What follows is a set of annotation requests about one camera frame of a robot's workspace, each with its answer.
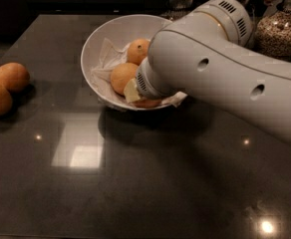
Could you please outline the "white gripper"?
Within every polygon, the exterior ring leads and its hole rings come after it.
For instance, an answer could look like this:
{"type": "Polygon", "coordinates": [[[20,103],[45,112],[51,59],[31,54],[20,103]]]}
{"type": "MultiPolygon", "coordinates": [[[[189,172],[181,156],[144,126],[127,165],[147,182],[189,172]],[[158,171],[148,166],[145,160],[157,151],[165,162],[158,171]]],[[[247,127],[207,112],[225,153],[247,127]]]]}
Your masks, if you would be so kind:
{"type": "Polygon", "coordinates": [[[153,70],[148,58],[145,58],[139,65],[136,79],[129,80],[124,88],[124,96],[128,103],[138,102],[144,97],[155,100],[168,98],[175,94],[176,89],[153,70]]]}

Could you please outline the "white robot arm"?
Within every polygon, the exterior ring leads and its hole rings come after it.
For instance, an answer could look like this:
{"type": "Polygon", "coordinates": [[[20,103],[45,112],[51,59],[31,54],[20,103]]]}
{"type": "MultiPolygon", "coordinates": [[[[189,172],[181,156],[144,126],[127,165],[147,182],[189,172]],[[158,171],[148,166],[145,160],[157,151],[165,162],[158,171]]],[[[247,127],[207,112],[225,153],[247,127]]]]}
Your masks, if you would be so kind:
{"type": "Polygon", "coordinates": [[[291,144],[291,63],[246,49],[250,37],[239,2],[206,2],[152,37],[126,100],[183,92],[291,144]]]}

